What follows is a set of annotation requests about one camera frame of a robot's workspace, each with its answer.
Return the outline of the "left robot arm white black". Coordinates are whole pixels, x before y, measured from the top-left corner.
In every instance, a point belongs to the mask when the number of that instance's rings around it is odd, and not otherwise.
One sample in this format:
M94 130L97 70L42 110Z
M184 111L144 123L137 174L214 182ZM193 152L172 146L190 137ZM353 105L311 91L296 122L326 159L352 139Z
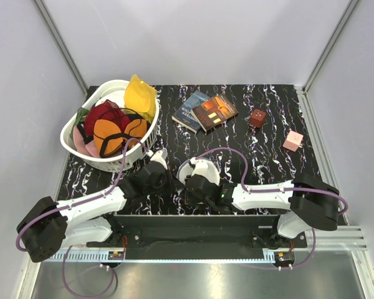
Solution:
M165 162L149 161L101 191L58 202L43 197L18 224L16 248L34 263L76 245L126 249L133 237L114 214L163 193L173 181Z

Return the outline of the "white mesh laundry bag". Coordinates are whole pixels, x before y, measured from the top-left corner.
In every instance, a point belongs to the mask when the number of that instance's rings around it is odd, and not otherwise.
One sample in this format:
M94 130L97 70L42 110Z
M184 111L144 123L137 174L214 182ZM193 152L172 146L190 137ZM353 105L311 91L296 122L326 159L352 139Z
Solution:
M190 174L192 173L192 169L189 165L189 160L185 161L178 169L176 177L182 182L184 185L188 178L190 178ZM209 177L207 178L211 183L215 183L220 186L220 175L217 167L215 164L209 160Z

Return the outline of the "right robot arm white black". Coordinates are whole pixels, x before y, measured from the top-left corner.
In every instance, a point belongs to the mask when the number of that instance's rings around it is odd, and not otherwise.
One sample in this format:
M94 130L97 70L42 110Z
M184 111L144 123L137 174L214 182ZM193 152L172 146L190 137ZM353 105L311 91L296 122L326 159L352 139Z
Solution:
M187 203L204 204L220 214L250 209L282 209L271 241L284 247L305 230L335 231L338 226L338 189L320 179L300 174L277 184L243 187L209 180L202 174L179 174Z

